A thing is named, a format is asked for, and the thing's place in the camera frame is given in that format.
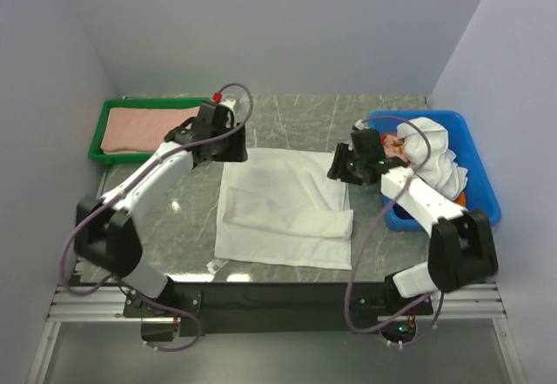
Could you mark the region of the aluminium frame rail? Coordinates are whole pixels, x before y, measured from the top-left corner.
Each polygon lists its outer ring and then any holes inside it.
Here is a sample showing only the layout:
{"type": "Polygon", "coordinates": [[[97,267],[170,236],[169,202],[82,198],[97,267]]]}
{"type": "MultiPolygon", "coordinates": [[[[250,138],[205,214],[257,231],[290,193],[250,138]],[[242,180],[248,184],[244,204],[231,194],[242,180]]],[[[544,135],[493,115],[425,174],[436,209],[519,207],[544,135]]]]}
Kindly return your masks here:
{"type": "Polygon", "coordinates": [[[109,282],[92,292],[80,284],[69,291],[58,287],[47,315],[43,335],[27,378],[44,382],[60,327],[65,322],[149,322],[170,324],[180,336],[205,333],[322,332],[346,328],[345,315],[354,324],[374,327],[388,320],[414,317],[436,320],[489,319],[513,383],[526,382],[495,283],[465,286],[452,293],[439,291],[404,299],[384,283],[359,282],[349,299],[346,284],[188,282],[174,286],[177,305],[150,303],[142,294],[109,282]]]}

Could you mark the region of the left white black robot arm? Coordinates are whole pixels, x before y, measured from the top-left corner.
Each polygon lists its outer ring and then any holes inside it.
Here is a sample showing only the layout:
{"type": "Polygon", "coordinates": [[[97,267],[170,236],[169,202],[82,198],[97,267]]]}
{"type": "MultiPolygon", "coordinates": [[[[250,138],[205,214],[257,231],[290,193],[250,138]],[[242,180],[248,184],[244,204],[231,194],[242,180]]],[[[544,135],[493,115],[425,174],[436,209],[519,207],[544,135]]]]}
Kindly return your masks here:
{"type": "Polygon", "coordinates": [[[248,159],[245,128],[231,100],[201,103],[196,116],[171,129],[156,151],[119,186],[77,206],[75,253],[144,296],[154,315],[178,305],[174,281],[144,256],[137,225],[151,205],[184,175],[206,161],[248,159]]]}

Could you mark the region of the green plastic tray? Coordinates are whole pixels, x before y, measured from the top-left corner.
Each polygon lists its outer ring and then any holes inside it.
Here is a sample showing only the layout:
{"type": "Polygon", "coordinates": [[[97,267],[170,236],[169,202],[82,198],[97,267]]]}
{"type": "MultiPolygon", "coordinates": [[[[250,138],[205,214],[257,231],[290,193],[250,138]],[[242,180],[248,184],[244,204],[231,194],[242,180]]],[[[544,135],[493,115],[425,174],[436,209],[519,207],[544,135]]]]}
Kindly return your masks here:
{"type": "Polygon", "coordinates": [[[153,153],[105,154],[102,152],[100,145],[104,136],[108,115],[112,108],[188,109],[193,107],[199,108],[202,101],[202,98],[127,98],[106,101],[101,110],[97,128],[91,141],[89,158],[103,165],[131,165],[143,163],[153,153]]]}

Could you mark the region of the large white waffle towel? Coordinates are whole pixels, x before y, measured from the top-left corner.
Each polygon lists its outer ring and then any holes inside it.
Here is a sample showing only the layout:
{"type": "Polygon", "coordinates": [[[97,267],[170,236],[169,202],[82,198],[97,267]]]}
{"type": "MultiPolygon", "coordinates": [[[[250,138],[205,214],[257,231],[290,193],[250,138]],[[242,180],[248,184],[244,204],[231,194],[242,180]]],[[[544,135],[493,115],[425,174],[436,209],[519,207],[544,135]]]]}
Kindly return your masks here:
{"type": "Polygon", "coordinates": [[[327,172],[333,155],[251,148],[226,163],[219,187],[218,259],[335,270],[352,267],[346,184],[327,172]]]}

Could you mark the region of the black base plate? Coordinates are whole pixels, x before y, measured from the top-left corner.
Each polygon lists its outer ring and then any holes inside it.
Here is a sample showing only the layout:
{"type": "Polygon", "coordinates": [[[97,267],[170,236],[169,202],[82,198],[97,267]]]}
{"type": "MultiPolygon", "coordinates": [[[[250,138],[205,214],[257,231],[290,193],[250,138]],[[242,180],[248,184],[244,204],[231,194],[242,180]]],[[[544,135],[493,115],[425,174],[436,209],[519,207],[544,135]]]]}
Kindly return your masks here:
{"type": "MultiPolygon", "coordinates": [[[[192,314],[209,334],[345,331],[345,294],[339,282],[177,283],[169,306],[192,314]]],[[[433,304],[427,295],[403,299],[379,282],[352,286],[355,327],[373,327],[397,312],[429,315],[433,304]]]]}

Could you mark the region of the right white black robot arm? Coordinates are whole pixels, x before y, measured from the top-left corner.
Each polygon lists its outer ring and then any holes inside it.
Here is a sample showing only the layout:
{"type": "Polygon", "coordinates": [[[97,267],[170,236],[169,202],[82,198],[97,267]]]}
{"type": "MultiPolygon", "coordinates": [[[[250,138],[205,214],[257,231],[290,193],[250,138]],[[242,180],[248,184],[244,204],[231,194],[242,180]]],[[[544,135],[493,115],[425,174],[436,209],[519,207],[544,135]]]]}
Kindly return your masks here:
{"type": "Polygon", "coordinates": [[[499,271],[488,216],[444,198],[400,158],[388,158],[379,132],[354,131],[336,146],[327,177],[350,185],[380,186],[381,193],[410,214],[429,237],[427,260],[385,277],[388,313],[403,313],[429,293],[450,293],[499,271]]]}

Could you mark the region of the pink towel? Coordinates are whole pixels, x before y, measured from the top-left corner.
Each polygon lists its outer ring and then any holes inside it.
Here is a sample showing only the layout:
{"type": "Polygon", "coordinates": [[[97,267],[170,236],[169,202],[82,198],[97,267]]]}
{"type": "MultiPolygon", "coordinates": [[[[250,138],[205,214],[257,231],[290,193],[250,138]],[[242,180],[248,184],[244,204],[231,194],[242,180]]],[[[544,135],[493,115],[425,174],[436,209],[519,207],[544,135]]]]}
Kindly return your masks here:
{"type": "Polygon", "coordinates": [[[195,118],[199,108],[138,109],[112,108],[100,149],[105,154],[150,153],[157,150],[164,136],[188,118],[195,118]]]}

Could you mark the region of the orange towel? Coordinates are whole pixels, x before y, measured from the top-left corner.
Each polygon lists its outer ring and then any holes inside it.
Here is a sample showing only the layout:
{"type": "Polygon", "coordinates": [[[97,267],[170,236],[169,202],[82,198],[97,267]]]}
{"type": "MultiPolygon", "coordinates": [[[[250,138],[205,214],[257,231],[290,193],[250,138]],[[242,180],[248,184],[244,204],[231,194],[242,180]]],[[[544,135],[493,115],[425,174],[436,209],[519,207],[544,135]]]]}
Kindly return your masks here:
{"type": "Polygon", "coordinates": [[[387,158],[399,158],[406,163],[409,162],[404,153],[405,140],[403,138],[398,138],[394,133],[386,133],[381,136],[380,140],[387,158]]]}

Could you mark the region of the white crumpled towel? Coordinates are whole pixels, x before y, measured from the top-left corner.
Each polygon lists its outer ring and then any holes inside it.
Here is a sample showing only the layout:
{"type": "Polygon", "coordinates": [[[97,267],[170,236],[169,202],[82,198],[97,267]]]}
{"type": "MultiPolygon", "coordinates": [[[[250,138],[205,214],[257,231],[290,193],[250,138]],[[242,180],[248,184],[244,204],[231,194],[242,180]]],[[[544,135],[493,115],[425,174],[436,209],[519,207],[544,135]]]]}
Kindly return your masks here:
{"type": "Polygon", "coordinates": [[[451,201],[456,200],[468,182],[468,170],[457,164],[457,155],[449,148],[448,131],[430,118],[419,117],[410,122],[427,137],[431,153],[426,164],[418,166],[427,155],[426,141],[408,123],[397,127],[397,138],[403,141],[404,156],[414,171],[432,188],[451,201]]]}

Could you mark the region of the blue plastic bin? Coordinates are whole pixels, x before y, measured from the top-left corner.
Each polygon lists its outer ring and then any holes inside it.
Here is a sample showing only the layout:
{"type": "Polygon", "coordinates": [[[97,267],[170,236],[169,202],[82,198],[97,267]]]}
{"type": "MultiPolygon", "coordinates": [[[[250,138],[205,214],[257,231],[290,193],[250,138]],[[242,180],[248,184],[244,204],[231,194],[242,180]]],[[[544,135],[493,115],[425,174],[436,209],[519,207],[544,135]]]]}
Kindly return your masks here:
{"type": "Polygon", "coordinates": [[[380,134],[394,134],[399,121],[425,117],[447,129],[448,149],[455,152],[455,162],[467,169],[467,183],[458,201],[470,211],[481,210],[490,220],[491,226],[497,226],[501,220],[501,209],[490,180],[485,171],[480,155],[473,142],[466,120],[456,111],[402,110],[376,111],[369,115],[367,125],[380,134]]]}

